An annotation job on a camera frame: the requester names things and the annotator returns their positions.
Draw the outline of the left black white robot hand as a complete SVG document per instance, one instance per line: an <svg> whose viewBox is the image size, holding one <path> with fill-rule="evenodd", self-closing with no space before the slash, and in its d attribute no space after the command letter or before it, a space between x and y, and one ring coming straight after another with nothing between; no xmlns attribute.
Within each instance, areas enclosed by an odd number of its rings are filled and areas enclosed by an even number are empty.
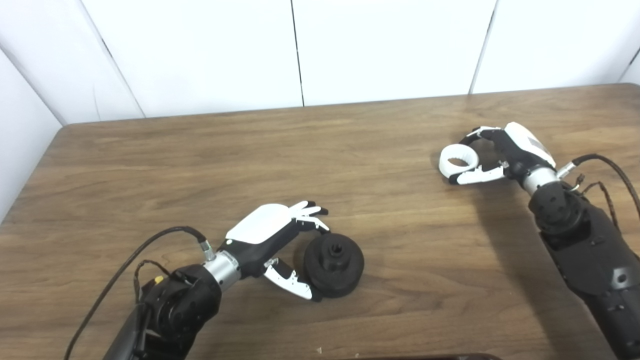
<svg viewBox="0 0 640 360"><path fill-rule="evenodd" d="M329 226L320 219L327 214L327 209L308 200L291 206L263 204L226 233L207 267L223 291L247 277L265 277L295 296L320 302L322 295L276 255L302 232L329 234Z"/></svg>

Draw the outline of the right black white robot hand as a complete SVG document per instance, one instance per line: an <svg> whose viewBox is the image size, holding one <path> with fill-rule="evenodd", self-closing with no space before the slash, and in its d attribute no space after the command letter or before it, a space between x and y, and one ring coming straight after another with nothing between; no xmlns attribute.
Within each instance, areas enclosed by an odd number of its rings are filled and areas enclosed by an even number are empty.
<svg viewBox="0 0 640 360"><path fill-rule="evenodd" d="M502 157L491 170L483 169L478 153L471 148L473 142L480 140L490 141ZM438 169L453 185L510 179L531 194L560 180L548 150L530 130L515 121L505 127L477 127L458 143L446 146L439 155Z"/></svg>

